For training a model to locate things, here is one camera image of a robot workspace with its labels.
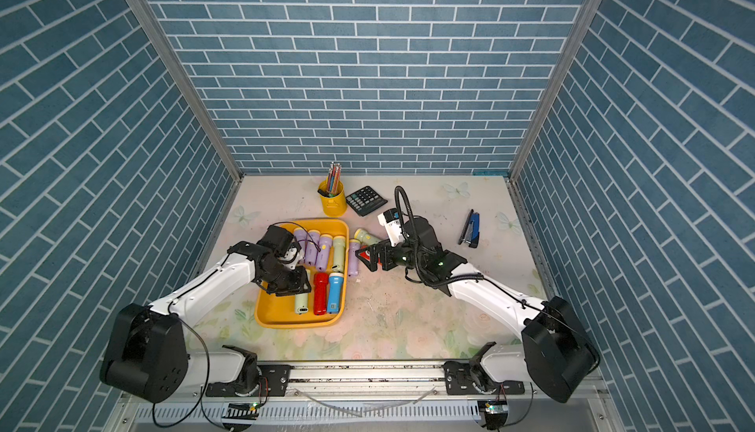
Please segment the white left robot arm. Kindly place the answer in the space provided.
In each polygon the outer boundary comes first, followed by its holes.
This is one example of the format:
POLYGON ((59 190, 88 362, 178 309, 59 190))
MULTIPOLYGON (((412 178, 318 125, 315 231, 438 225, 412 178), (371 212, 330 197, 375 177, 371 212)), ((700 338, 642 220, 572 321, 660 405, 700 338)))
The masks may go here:
POLYGON ((247 397, 261 390, 255 353, 223 345, 203 345, 189 353, 188 337, 220 302, 255 284, 276 297, 312 290, 301 260, 306 247, 294 233, 272 225, 255 242, 240 241, 204 274, 146 305, 131 303, 114 320, 99 380, 153 404, 180 389, 201 387, 214 396, 247 397))

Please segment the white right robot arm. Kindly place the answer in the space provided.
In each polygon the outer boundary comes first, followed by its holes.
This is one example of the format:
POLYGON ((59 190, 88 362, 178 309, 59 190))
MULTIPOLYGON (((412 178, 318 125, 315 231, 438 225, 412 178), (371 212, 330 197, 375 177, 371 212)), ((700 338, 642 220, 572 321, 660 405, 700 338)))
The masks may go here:
POLYGON ((483 274, 463 256, 442 247, 425 218, 381 225, 389 238, 355 252, 369 271, 399 266, 413 270, 419 284, 477 307, 521 341, 520 347, 491 345, 477 354, 486 380, 530 380, 564 404, 600 364, 597 347, 565 299, 523 294, 483 274))

